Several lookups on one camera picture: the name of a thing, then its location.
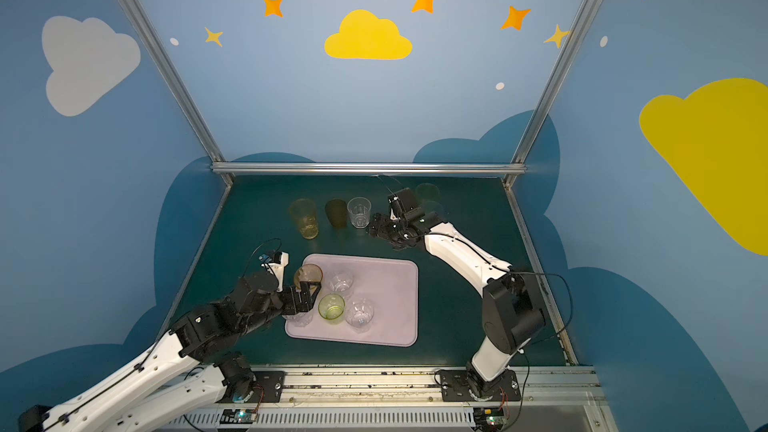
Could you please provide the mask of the clear faceted glass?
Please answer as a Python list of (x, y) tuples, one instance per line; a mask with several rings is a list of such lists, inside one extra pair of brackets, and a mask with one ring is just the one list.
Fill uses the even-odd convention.
[(347, 304), (345, 321), (356, 332), (369, 329), (374, 317), (375, 307), (368, 298), (355, 298)]
[(312, 311), (309, 311), (299, 312), (292, 315), (283, 314), (282, 318), (285, 320), (287, 327), (304, 328), (313, 321), (314, 315)]
[(371, 202), (365, 197), (354, 197), (347, 202), (348, 217), (356, 229), (365, 229), (370, 223)]
[(350, 271), (336, 271), (328, 279), (330, 291), (347, 300), (353, 293), (355, 276)]

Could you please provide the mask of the amber faceted glass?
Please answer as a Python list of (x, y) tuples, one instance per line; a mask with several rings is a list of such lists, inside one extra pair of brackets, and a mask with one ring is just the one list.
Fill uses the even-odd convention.
[(310, 284), (310, 289), (314, 291), (317, 286), (316, 283), (321, 284), (324, 278), (323, 270), (316, 264), (304, 264), (302, 265), (293, 276), (294, 285), (299, 288), (302, 282)]

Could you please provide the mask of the clear faceted glass back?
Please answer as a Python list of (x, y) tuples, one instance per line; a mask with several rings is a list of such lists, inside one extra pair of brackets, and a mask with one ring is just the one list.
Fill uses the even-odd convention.
[(356, 229), (365, 229), (370, 223), (371, 202), (365, 197), (354, 197), (347, 202), (348, 217)]

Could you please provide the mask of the green faceted glass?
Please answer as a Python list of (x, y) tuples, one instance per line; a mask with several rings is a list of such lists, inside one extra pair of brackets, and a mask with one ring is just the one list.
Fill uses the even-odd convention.
[(324, 295), (317, 304), (320, 317), (330, 324), (337, 324), (344, 319), (346, 310), (345, 299), (335, 293)]

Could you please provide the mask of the dark brown textured cup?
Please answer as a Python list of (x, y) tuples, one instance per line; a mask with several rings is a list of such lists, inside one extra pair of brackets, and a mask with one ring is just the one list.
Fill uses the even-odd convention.
[(331, 199), (325, 204), (325, 213), (334, 229), (343, 229), (348, 221), (347, 203), (343, 199)]

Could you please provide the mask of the lilac plastic tray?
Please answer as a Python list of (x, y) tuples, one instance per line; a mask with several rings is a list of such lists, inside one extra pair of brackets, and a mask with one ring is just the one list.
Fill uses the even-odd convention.
[(305, 264), (316, 264), (324, 273), (322, 292), (331, 293), (328, 279), (336, 271), (350, 271), (355, 276), (352, 295), (368, 298), (375, 307), (375, 317), (369, 329), (353, 330), (344, 319), (337, 324), (324, 321), (313, 310), (313, 321), (304, 328), (284, 326), (294, 339), (358, 343), (392, 347), (409, 347), (418, 337), (418, 267), (412, 261), (311, 254)]

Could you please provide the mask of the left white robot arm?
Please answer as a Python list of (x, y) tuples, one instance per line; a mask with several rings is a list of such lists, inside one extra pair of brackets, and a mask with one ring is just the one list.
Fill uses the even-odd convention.
[(157, 427), (199, 407), (203, 397), (245, 402), (257, 379), (231, 347), (278, 316), (311, 311), (321, 289), (318, 281), (285, 286), (268, 272), (243, 276), (229, 294), (183, 315), (146, 351), (95, 386), (56, 406), (35, 405), (22, 413), (18, 428)]

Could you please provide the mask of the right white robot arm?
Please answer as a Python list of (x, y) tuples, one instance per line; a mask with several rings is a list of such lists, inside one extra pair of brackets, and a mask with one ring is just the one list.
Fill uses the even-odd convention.
[(467, 380), (474, 397), (490, 397), (510, 360), (547, 326), (546, 303), (535, 274), (484, 251), (435, 214), (376, 213), (367, 230), (396, 249), (423, 246), (481, 296), (485, 338), (467, 366)]

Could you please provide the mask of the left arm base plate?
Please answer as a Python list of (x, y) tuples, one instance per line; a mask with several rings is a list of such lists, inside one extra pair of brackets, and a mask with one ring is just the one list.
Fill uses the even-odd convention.
[(257, 370), (235, 380), (230, 400), (238, 404), (277, 403), (281, 399), (285, 372)]

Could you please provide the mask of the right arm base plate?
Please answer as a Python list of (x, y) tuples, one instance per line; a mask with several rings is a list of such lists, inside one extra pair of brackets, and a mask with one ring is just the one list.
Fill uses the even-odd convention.
[(474, 370), (439, 369), (435, 381), (444, 402), (519, 402), (521, 384), (512, 370), (486, 381)]

